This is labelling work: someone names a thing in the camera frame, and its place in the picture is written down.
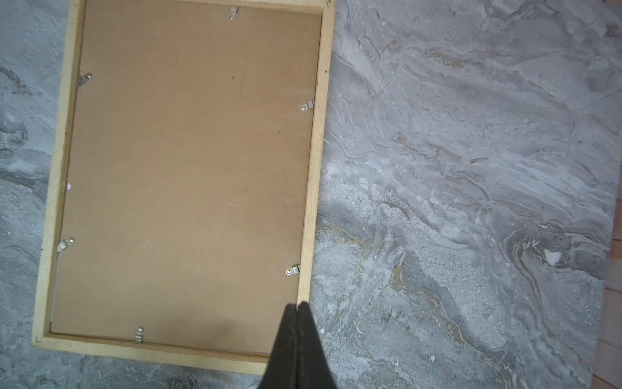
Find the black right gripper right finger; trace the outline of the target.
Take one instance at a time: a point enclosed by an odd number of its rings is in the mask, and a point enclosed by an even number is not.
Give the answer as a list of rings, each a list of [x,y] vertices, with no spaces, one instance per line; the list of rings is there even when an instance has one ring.
[[[297,388],[336,389],[309,303],[297,308]]]

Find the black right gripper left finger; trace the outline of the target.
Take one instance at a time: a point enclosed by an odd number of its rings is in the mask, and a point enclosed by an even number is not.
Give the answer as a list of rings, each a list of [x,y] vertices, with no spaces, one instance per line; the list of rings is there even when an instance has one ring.
[[[298,384],[298,322],[296,305],[283,312],[267,369],[259,389],[293,389]]]

